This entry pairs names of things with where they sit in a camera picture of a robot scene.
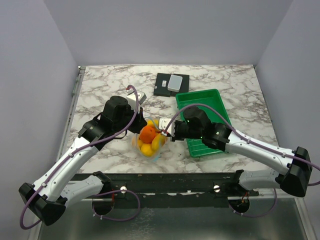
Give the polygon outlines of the yellow banana bunch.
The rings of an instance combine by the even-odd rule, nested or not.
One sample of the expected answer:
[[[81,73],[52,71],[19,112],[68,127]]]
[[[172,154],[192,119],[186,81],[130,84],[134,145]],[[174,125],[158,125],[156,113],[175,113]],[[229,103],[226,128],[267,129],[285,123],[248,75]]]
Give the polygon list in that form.
[[[158,129],[159,128],[159,120],[158,119],[149,119],[149,120],[147,120],[147,125],[155,128],[155,129]]]

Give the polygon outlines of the orange fruit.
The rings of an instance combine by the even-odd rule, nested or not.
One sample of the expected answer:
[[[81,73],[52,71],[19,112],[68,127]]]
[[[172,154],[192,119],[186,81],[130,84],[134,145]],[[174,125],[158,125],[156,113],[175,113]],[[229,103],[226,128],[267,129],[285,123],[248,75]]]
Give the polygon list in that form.
[[[139,135],[140,140],[145,144],[150,144],[156,137],[156,130],[151,126],[145,126]]]

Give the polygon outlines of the green plastic tray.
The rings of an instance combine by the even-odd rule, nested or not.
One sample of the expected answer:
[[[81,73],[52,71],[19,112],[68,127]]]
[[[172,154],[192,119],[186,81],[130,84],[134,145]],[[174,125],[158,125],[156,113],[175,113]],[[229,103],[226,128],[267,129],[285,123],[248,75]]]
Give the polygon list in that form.
[[[215,109],[229,124],[231,124],[227,110],[217,89],[178,93],[175,96],[175,99],[179,110],[190,104],[205,104]],[[199,139],[187,139],[186,143],[189,154],[193,158],[222,153],[221,150],[205,146]]]

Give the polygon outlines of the clear zip top bag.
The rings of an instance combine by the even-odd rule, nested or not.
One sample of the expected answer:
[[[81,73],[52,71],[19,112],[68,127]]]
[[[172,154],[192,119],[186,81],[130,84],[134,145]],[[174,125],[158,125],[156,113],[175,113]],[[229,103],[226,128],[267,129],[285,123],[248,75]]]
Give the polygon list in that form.
[[[155,162],[168,138],[162,134],[159,118],[148,116],[146,122],[147,125],[131,138],[131,145],[144,158]]]

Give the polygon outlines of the yellow peach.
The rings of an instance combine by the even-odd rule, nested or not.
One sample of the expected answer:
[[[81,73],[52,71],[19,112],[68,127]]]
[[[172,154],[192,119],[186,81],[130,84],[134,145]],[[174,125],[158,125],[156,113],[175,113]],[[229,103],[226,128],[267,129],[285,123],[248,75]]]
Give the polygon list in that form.
[[[138,138],[133,137],[131,140],[131,144],[133,147],[140,149],[144,143],[140,140],[139,137]]]

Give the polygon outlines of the yellow lemon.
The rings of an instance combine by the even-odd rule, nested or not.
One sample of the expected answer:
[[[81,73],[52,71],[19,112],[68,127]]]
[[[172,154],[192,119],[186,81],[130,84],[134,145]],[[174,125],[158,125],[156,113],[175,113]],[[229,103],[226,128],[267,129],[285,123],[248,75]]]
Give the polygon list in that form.
[[[146,157],[152,157],[155,154],[150,143],[143,143],[141,145],[140,151]]]

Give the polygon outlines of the orange yellow mango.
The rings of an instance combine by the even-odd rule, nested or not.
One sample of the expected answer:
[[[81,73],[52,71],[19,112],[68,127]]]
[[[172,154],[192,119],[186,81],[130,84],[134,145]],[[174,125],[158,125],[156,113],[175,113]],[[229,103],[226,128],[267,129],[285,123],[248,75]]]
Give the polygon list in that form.
[[[161,133],[158,133],[151,142],[151,148],[154,152],[157,152],[166,143],[166,137]]]

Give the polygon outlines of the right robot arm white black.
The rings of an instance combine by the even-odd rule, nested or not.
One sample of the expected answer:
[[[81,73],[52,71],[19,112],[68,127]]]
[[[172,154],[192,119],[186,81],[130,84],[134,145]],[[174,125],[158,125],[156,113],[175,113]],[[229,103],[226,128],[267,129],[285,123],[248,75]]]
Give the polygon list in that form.
[[[226,120],[211,121],[202,110],[203,106],[200,103],[183,107],[180,112],[184,120],[173,116],[163,132],[169,134],[172,141],[201,140],[208,148],[239,154],[269,167],[268,170],[240,172],[239,178],[229,184],[236,196],[259,188],[281,189],[295,197],[306,195],[313,167],[305,148],[299,146],[291,150],[251,138]]]

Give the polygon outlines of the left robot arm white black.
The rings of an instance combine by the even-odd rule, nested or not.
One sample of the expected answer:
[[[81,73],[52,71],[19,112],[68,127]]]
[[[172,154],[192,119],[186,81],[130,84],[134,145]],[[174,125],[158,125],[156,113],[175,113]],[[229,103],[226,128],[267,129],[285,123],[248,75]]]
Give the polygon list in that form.
[[[24,216],[30,210],[47,226],[64,214],[67,207],[87,197],[114,196],[128,193],[125,187],[117,188],[104,173],[96,171],[84,180],[69,185],[77,171],[107,143],[122,133],[137,134],[147,122],[141,104],[144,93],[130,93],[126,97],[112,96],[101,113],[86,122],[64,155],[34,183],[23,183],[18,192],[24,206],[19,224],[24,230]]]

